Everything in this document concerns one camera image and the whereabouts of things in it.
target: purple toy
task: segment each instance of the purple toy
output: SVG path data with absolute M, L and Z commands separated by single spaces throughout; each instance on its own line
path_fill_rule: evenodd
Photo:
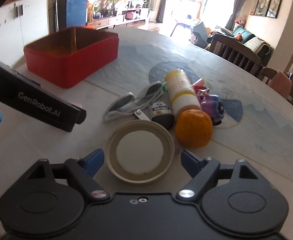
M 202 95 L 198 94 L 197 97 L 202 111 L 206 112 L 211 117 L 213 125 L 221 124 L 224 117 L 224 107 L 223 104 L 219 102 L 219 96 L 204 93 Z

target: white cabinet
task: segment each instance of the white cabinet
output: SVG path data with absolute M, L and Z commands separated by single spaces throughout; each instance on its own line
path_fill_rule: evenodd
M 0 61 L 13 67 L 25 45 L 49 34 L 48 0 L 17 0 L 0 8 Z

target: green cushion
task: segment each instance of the green cushion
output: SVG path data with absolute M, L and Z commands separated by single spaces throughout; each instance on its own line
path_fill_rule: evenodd
M 234 32 L 234 36 L 237 35 L 237 34 L 241 34 L 242 35 L 242 41 L 241 43 L 244 44 L 246 43 L 247 41 L 251 40 L 252 38 L 255 37 L 255 35 L 247 30 L 245 30 L 244 28 L 242 27 L 238 27 Z

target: wooden chair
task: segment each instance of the wooden chair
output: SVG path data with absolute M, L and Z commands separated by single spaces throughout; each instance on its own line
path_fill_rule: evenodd
M 267 68 L 267 67 L 264 67 L 261 72 L 260 72 L 260 75 L 259 75 L 259 80 L 263 81 L 263 79 L 265 77 L 267 77 L 267 81 L 266 81 L 266 84 L 269 83 L 269 81 L 275 77 L 277 71 L 272 69 L 272 68 Z M 293 86 L 291 87 L 291 92 L 290 92 L 290 97 L 293 98 Z M 289 103 L 291 105 L 293 105 L 293 100 L 288 100 Z
M 217 42 L 222 43 L 219 49 L 216 49 Z M 228 36 L 215 34 L 209 51 L 237 65 L 255 77 L 258 76 L 263 67 L 261 59 L 253 51 Z

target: sofa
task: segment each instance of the sofa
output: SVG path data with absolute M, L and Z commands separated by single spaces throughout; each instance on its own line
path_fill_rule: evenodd
M 263 65 L 267 65 L 271 58 L 272 54 L 272 47 L 265 41 L 261 40 L 260 38 L 256 37 L 253 33 L 245 30 L 242 27 L 238 27 L 234 30 L 232 35 L 225 32 L 227 36 L 235 36 L 237 34 L 241 34 L 242 41 L 241 43 L 244 44 L 246 47 L 251 49 L 253 52 L 255 52 L 259 58 L 262 60 Z

